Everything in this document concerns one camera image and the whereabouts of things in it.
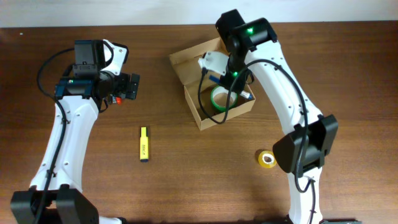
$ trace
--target green tape roll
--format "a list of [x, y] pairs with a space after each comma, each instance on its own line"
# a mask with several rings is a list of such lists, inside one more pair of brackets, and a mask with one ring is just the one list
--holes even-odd
[[[216, 87], [214, 87], [214, 89], [211, 91], [211, 94], [210, 94], [211, 104], [216, 108], [216, 110], [218, 110], [218, 111], [220, 111], [220, 112], [225, 112], [225, 109], [226, 109], [226, 108], [225, 108], [225, 106], [220, 106], [220, 105], [218, 105], [218, 104], [214, 101], [214, 97], [215, 97], [216, 95], [223, 94], [223, 93], [224, 93], [224, 94], [228, 94], [228, 90], [225, 89], [225, 88], [222, 87], [222, 86], [216, 86]], [[230, 108], [230, 109], [233, 108], [233, 107], [235, 106], [235, 104], [236, 104], [236, 102], [237, 102], [237, 99], [238, 99], [238, 94], [232, 92], [232, 93], [231, 93], [231, 97], [232, 97], [233, 102], [229, 101], [229, 108]]]

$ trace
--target yellow highlighter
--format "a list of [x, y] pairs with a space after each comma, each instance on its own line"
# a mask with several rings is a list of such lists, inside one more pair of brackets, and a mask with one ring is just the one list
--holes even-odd
[[141, 128], [141, 138], [140, 138], [140, 148], [139, 148], [139, 160], [141, 162], [148, 162], [149, 160], [149, 148], [148, 148], [148, 135], [147, 128]]

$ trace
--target wooden surface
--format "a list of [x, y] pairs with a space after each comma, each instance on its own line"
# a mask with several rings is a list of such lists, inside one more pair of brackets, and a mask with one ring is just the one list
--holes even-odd
[[[273, 24], [290, 68], [311, 100], [339, 121], [320, 182], [325, 218], [398, 222], [398, 23]], [[100, 114], [83, 166], [83, 193], [100, 215], [132, 222], [235, 222], [283, 217], [287, 176], [263, 169], [256, 151], [282, 136], [257, 82], [250, 113], [200, 132], [168, 54], [217, 37], [208, 26], [0, 29], [0, 223], [15, 223], [13, 191], [27, 190], [53, 125], [37, 89], [42, 62], [76, 39], [129, 47], [124, 72], [141, 74], [137, 99]], [[52, 90], [73, 54], [44, 73]], [[139, 127], [150, 162], [139, 162]]]

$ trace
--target roll of tape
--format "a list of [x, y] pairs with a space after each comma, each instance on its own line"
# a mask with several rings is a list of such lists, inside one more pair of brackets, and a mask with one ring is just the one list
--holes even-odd
[[263, 151], [259, 155], [259, 163], [262, 167], [273, 168], [276, 165], [274, 153], [271, 151]]
[[[215, 96], [219, 95], [219, 94], [228, 94], [228, 90], [222, 86], [216, 86], [212, 91], [211, 91], [211, 95], [210, 95], [210, 99], [211, 99], [211, 104], [213, 104], [213, 106], [220, 112], [225, 112], [226, 107], [225, 106], [221, 106], [219, 104], [217, 104], [214, 101]], [[235, 106], [237, 98], [238, 98], [238, 94], [232, 92], [231, 93], [231, 97], [233, 102], [229, 102], [229, 108], [231, 109], [232, 107]]]

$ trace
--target green led light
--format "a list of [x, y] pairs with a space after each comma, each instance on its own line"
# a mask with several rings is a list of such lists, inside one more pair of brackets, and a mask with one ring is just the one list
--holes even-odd
[[249, 34], [253, 34], [253, 27], [248, 28], [247, 31]]

